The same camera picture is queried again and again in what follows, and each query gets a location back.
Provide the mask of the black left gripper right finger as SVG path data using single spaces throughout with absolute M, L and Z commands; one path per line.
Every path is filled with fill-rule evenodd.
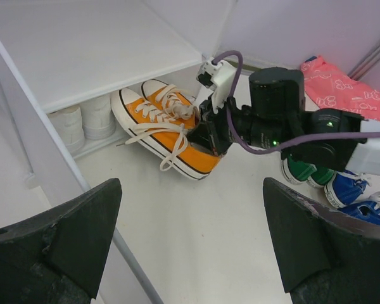
M 271 177 L 263 181 L 263 200 L 282 285 L 293 303 L 380 303 L 380 226 Z

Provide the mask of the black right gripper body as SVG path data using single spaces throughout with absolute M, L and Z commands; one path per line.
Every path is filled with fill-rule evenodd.
M 214 114 L 212 110 L 211 96 L 204 100 L 199 107 L 200 121 L 212 124 L 218 134 L 221 147 L 225 155 L 232 145 L 237 143 L 234 132 L 230 130 L 227 118 L 227 111 L 229 111 L 231 122 L 238 136 L 245 142 L 250 143 L 250 135 L 248 134 L 249 127 L 247 126 L 247 116 L 236 106 L 235 97 L 228 97 L 224 103 L 224 107 Z

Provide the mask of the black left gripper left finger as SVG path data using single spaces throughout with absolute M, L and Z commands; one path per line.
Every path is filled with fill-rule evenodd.
M 118 178 L 0 228 L 0 303 L 90 303 L 122 199 Z

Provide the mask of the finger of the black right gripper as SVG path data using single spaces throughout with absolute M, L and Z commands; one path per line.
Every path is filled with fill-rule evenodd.
M 212 156 L 224 154 L 215 127 L 208 122 L 199 122 L 187 134 L 187 140 L 192 147 Z

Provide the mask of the orange canvas sneaker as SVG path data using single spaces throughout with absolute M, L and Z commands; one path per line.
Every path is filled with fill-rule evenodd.
M 176 85 L 151 79 L 141 84 L 141 92 L 159 110 L 184 123 L 187 129 L 193 129 L 198 123 L 198 108 Z
M 170 117 L 152 102 L 129 88 L 111 94 L 111 109 L 129 138 L 125 145 L 140 144 L 161 159 L 160 170 L 175 169 L 182 175 L 201 180 L 219 164 L 221 157 L 192 146 L 185 123 Z

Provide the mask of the white sneaker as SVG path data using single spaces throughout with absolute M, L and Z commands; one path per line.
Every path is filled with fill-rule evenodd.
M 111 110 L 109 94 L 81 103 L 80 110 L 82 127 L 87 139 L 106 139 L 115 132 L 115 117 Z
M 48 114 L 48 118 L 72 155 L 83 147 L 85 135 L 79 105 L 50 113 Z

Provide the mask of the white plastic shoe cabinet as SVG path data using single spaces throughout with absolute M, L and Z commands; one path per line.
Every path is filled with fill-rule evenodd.
M 89 189 L 48 113 L 213 54 L 232 1 L 0 1 L 0 106 L 51 206 Z

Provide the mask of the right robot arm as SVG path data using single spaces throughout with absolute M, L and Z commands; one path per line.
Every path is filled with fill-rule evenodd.
M 212 91 L 200 104 L 190 143 L 222 156 L 234 143 L 249 153 L 283 158 L 339 172 L 380 175 L 380 122 L 349 111 L 305 108 L 303 74 L 274 67 L 249 77 L 249 105 L 237 107 L 239 72 L 202 68 L 198 81 Z

